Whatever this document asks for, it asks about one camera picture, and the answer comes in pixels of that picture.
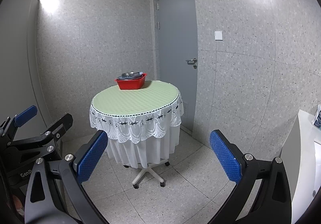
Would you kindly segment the white cabinet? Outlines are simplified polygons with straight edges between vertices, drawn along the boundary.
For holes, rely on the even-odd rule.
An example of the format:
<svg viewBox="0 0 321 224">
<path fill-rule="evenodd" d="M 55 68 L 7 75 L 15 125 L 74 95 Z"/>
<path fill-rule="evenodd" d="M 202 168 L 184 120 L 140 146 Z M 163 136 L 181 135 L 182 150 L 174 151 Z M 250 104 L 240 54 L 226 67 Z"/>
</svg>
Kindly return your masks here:
<svg viewBox="0 0 321 224">
<path fill-rule="evenodd" d="M 320 189 L 320 129 L 312 124 L 313 119 L 300 110 L 282 146 L 281 159 L 291 192 L 291 223 L 303 216 Z"/>
</svg>

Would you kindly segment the green checkered tablecloth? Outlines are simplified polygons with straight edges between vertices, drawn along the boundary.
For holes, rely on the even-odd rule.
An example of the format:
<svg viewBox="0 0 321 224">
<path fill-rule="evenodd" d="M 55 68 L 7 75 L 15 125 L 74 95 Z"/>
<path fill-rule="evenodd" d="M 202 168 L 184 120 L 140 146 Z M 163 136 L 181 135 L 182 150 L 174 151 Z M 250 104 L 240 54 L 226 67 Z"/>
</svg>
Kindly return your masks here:
<svg viewBox="0 0 321 224">
<path fill-rule="evenodd" d="M 137 169 L 175 152 L 183 113 L 177 87 L 148 80 L 139 90 L 115 85 L 101 91 L 91 101 L 89 119 L 92 128 L 107 133 L 109 158 Z"/>
</svg>

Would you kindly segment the red plastic bin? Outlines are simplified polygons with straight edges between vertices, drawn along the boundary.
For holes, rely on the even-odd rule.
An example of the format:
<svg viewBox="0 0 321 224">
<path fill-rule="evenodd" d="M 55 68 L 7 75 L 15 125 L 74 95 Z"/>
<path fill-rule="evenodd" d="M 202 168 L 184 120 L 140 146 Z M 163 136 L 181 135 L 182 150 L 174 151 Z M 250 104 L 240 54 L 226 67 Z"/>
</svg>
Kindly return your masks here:
<svg viewBox="0 0 321 224">
<path fill-rule="evenodd" d="M 120 90 L 138 90 L 145 84 L 147 74 L 142 73 L 139 78 L 135 79 L 115 79 Z"/>
</svg>

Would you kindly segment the steel plate in bin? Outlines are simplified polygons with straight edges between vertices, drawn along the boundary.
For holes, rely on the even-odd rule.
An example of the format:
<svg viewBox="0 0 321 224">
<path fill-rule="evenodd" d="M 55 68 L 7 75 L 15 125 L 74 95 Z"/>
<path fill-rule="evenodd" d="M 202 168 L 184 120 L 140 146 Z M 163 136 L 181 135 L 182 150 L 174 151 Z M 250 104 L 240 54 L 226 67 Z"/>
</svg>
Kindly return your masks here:
<svg viewBox="0 0 321 224">
<path fill-rule="evenodd" d="M 117 78 L 117 80 L 134 80 L 139 79 L 143 76 L 143 72 L 128 72 L 123 73 L 121 76 Z"/>
</svg>

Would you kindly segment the packet on cabinet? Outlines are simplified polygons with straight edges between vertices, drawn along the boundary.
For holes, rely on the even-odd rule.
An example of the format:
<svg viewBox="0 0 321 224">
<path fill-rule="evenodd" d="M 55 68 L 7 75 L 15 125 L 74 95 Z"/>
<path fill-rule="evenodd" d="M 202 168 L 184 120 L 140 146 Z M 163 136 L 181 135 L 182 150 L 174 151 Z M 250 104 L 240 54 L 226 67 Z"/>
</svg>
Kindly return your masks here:
<svg viewBox="0 0 321 224">
<path fill-rule="evenodd" d="M 313 118 L 312 124 L 318 129 L 321 128 L 321 104 L 319 104 L 317 107 L 317 111 Z"/>
</svg>

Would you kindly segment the white table base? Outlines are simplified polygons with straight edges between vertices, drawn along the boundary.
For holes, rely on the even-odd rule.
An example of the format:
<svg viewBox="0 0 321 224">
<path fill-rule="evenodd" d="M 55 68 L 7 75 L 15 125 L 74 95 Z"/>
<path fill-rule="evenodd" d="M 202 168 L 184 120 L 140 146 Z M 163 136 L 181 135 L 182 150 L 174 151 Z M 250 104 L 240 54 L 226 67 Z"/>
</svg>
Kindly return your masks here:
<svg viewBox="0 0 321 224">
<path fill-rule="evenodd" d="M 165 165 L 166 167 L 168 167 L 170 166 L 170 162 L 167 159 L 162 159 L 159 164 L 149 163 L 146 168 L 144 168 L 141 164 L 138 164 L 138 169 L 140 169 L 140 172 L 132 180 L 133 188 L 139 188 L 139 183 L 141 182 L 146 173 L 149 173 L 153 178 L 158 180 L 160 187 L 165 187 L 165 180 L 161 178 L 161 176 L 153 170 L 153 168 L 158 167 L 160 165 Z"/>
</svg>

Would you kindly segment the grey door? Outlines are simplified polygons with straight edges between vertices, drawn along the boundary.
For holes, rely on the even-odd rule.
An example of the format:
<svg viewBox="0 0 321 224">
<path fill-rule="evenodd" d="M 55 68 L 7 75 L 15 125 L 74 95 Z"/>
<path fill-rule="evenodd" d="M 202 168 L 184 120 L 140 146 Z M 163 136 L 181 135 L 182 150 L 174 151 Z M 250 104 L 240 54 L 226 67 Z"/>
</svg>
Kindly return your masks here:
<svg viewBox="0 0 321 224">
<path fill-rule="evenodd" d="M 193 130 L 198 59 L 195 0 L 156 0 L 160 79 L 175 85 L 182 96 L 181 127 Z"/>
</svg>

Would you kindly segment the white wall switch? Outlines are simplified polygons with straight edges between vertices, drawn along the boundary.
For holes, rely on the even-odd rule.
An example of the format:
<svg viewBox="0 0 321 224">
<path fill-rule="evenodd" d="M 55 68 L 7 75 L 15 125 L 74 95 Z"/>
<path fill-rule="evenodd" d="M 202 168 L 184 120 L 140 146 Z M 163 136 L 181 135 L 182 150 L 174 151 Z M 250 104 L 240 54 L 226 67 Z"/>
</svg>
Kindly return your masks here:
<svg viewBox="0 0 321 224">
<path fill-rule="evenodd" d="M 223 40 L 222 31 L 215 31 L 214 38 L 215 38 L 215 41 L 222 41 Z"/>
</svg>

